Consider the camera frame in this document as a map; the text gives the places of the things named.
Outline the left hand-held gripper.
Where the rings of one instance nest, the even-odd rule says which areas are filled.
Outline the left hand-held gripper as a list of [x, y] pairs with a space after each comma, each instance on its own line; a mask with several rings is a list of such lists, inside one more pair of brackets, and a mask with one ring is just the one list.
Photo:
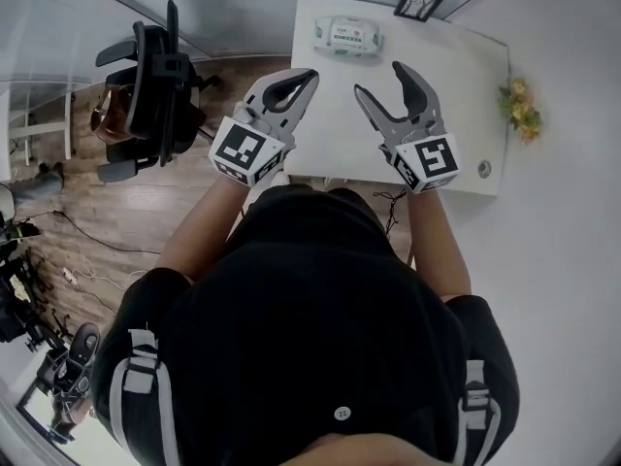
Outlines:
[[295, 148], [293, 130], [319, 85], [314, 69], [292, 68], [259, 79], [225, 116], [209, 152], [214, 168], [247, 187], [254, 187], [280, 168]]

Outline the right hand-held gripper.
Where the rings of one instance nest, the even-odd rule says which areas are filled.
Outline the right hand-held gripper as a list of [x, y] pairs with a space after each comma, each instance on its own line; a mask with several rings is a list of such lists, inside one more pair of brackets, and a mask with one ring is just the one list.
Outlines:
[[448, 133], [440, 98], [415, 70], [400, 61], [392, 68], [399, 80], [407, 117], [391, 116], [365, 87], [356, 84], [354, 96], [375, 131], [379, 147], [408, 190], [422, 193], [447, 185], [460, 173], [455, 135]]

